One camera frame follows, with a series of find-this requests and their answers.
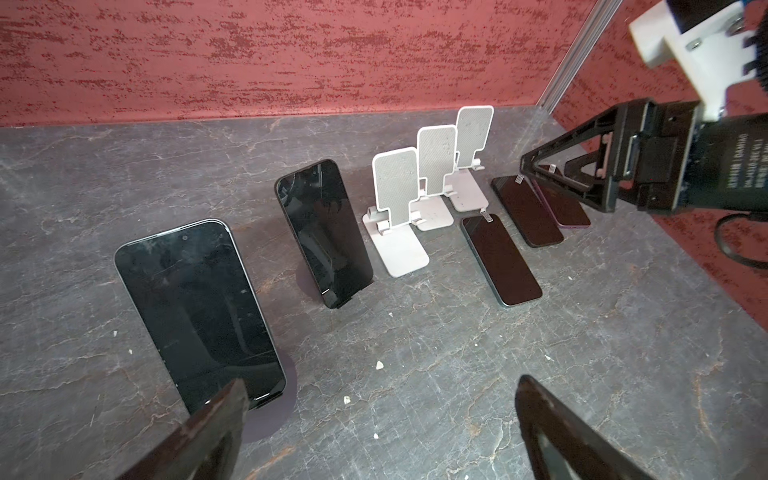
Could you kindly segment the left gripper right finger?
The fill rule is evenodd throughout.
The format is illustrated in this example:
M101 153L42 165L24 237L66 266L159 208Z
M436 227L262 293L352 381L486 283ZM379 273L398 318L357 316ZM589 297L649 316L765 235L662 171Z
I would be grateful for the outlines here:
M536 479L649 479L533 376L520 377L515 410Z

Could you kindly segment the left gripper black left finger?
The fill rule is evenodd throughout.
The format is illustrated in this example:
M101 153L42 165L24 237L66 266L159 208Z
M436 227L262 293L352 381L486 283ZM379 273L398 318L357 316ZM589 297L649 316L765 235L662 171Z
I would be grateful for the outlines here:
M228 479L242 442L249 405L241 379L220 390L208 404L125 471L122 479Z

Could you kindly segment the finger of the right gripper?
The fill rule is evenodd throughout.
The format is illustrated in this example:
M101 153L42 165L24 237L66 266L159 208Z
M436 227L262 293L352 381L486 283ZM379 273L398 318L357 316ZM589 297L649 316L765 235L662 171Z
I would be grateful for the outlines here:
M580 126L525 153L520 162L520 172L531 178L562 186L596 186L607 184L609 179L624 180L624 165L620 162L624 108L612 107ZM557 176L543 165L548 160L571 147L589 140L598 140L598 148L567 160Z
M603 213L615 211L618 175L608 161L566 161L554 171L549 163L531 161L530 177L595 210Z

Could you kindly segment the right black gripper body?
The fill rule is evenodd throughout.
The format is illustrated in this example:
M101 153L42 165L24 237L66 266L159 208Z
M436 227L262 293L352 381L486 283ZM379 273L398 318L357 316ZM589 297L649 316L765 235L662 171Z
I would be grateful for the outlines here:
M641 211L671 214L680 209L683 174L701 117L698 101L657 103L651 99L615 105L599 116L609 146L600 166L600 209L623 200Z

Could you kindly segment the black phone with right sticker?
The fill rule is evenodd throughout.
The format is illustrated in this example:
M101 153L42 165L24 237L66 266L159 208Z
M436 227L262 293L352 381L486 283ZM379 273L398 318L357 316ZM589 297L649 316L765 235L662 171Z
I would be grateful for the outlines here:
M591 221L579 201L535 179L532 180L532 186L545 210L560 228L580 229L591 226Z

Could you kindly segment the black phone with sticker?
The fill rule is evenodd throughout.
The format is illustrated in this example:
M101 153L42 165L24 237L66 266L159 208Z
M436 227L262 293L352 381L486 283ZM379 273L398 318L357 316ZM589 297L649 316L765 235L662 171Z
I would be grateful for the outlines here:
M564 236L554 219L524 176L495 177L490 184L530 247L547 247L564 241Z
M591 226L591 221L579 201L535 179L532 180L532 186L545 210L560 228L580 229Z

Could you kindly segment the black phone with middle sticker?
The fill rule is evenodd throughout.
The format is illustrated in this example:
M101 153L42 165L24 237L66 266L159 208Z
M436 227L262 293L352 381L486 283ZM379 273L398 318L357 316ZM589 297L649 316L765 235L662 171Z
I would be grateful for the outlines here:
M530 247L547 247L564 241L564 236L554 219L524 176L495 177L490 184Z

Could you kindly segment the white phone stand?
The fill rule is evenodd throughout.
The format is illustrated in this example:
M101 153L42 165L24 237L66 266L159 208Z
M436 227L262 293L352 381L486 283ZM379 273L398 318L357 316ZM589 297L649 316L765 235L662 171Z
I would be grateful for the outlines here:
M416 227L436 230L453 224L453 216L442 197L445 177L454 171L457 128L455 125L426 126L417 133L419 180L424 183L412 210L419 213Z
M417 149L376 154L372 160L375 205L362 217L387 272L394 278L424 268L429 256L411 228L419 199Z
M484 169L476 153L485 149L493 115L491 105L464 106L458 111L455 168L446 177L445 187L457 212L483 212L489 205L472 172Z

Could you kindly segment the black phone back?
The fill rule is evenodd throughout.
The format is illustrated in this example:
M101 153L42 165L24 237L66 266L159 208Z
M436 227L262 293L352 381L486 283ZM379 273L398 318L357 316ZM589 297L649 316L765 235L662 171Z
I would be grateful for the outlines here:
M320 160L274 190L324 305L342 307L373 282L373 268L338 165Z

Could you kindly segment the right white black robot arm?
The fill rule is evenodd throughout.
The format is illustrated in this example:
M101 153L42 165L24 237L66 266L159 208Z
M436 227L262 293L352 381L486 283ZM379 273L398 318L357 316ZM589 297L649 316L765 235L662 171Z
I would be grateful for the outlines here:
M654 214L719 209L726 221L767 218L767 118L730 117L728 89L767 81L767 27L744 26L741 1L661 1L630 32L648 66L673 60L689 102L617 104L527 153L528 179L602 212L618 201Z

